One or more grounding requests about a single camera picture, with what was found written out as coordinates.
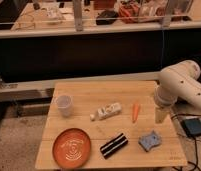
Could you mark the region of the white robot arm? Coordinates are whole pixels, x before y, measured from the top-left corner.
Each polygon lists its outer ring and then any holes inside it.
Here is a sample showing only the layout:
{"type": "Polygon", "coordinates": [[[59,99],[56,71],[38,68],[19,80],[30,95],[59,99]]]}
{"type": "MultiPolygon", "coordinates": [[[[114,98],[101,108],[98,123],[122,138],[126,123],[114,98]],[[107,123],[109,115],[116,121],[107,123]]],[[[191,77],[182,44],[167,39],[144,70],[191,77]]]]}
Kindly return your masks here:
{"type": "Polygon", "coordinates": [[[201,111],[200,66],[193,60],[185,60],[163,68],[158,73],[159,85],[154,91],[153,99],[158,106],[155,122],[162,123],[168,110],[179,98],[201,111]]]}

